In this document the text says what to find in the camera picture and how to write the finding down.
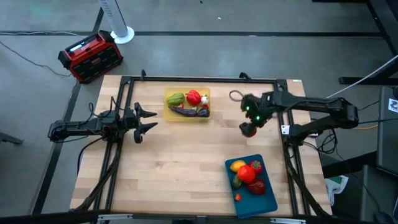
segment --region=concrete floor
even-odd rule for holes
[[[5,5],[0,9],[0,30],[91,31],[99,9],[97,0],[0,1]],[[118,3],[126,24],[136,31],[378,31],[365,4],[311,0]],[[106,18],[101,29],[110,30]],[[68,71],[57,60],[58,51],[79,39],[0,35],[0,41],[12,49],[66,75]],[[136,36],[119,49],[124,62],[112,74],[138,75],[145,69],[148,75],[236,77],[246,72],[253,78],[301,79],[306,94],[317,97],[343,88],[338,77],[363,77],[391,58],[384,40],[352,37]],[[25,139],[21,146],[0,144],[0,216],[25,215],[31,212],[49,158],[49,125],[62,117],[75,80],[31,65],[1,46],[0,59],[0,131]],[[88,117],[87,104],[96,103],[101,82],[99,78],[81,87],[72,120]],[[378,99],[379,87],[356,86],[340,96],[361,108]],[[360,112],[363,121],[377,116],[377,105]],[[337,135],[339,153],[345,159],[376,150],[377,129],[337,130]],[[77,156],[85,144],[86,140],[64,144],[44,213],[69,209]]]

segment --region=yellow tray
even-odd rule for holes
[[[174,93],[183,93],[185,95],[190,90],[196,90],[201,95],[206,94],[207,97],[209,98],[208,106],[209,106],[210,115],[208,118],[197,118],[197,117],[190,118],[190,117],[183,116],[181,114],[178,114],[178,113],[170,110],[169,105],[167,104],[167,98],[172,96]],[[169,87],[169,88],[166,88],[166,91],[164,93],[163,102],[164,102],[163,117],[166,121],[178,121],[178,122],[208,121],[211,116],[211,106],[210,106],[211,100],[210,100],[209,88],[204,88],[204,87]],[[187,99],[185,99],[183,104],[184,104],[185,109],[191,109],[193,107],[192,105],[190,105],[187,102]]]

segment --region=red power station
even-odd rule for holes
[[[60,51],[58,60],[80,83],[87,84],[120,65],[123,57],[109,32],[100,30]]]

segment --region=blue cutting board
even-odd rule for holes
[[[246,164],[249,164],[253,160],[260,161],[262,164],[262,173],[257,175],[256,178],[263,179],[266,183],[266,193],[263,195],[255,195],[250,193],[247,189],[247,184],[242,183],[241,188],[238,190],[234,190],[231,186],[231,181],[236,173],[232,172],[229,167],[236,160],[243,160]],[[273,212],[278,209],[278,204],[276,204],[276,199],[274,196],[274,192],[272,191],[271,183],[269,182],[269,178],[267,175],[266,167],[264,166],[264,161],[262,160],[262,156],[251,155],[245,156],[235,159],[228,159],[225,161],[226,173],[228,174],[229,186],[232,191],[232,199],[235,204],[236,215],[238,218],[247,218],[253,215],[259,215],[266,212]],[[235,194],[240,194],[242,199],[240,201],[235,201]]]

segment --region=wooden table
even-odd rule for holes
[[[117,97],[121,76],[105,76],[96,105],[96,113],[109,109],[111,96]],[[289,91],[304,96],[300,80],[287,80]],[[211,118],[207,123],[170,123],[163,119],[163,95],[168,86],[206,86],[211,91]],[[124,138],[121,163],[114,190],[114,213],[235,215],[224,161],[251,154],[262,155],[269,174],[278,209],[262,216],[291,217],[289,187],[278,120],[271,119],[252,138],[242,136],[238,125],[247,121],[239,103],[229,99],[231,90],[260,96],[273,91],[270,84],[135,82],[132,107],[139,102],[144,110],[158,115],[142,119],[158,122],[136,144],[133,131]],[[127,87],[124,91],[125,102]],[[295,123],[310,122],[306,111],[293,111]],[[88,147],[81,162],[70,207],[79,206],[93,190],[100,176],[106,142]],[[323,180],[318,152],[300,147],[306,185],[324,210],[331,208]],[[299,212],[303,214],[299,189],[295,186]],[[101,208],[104,208],[107,186]]]

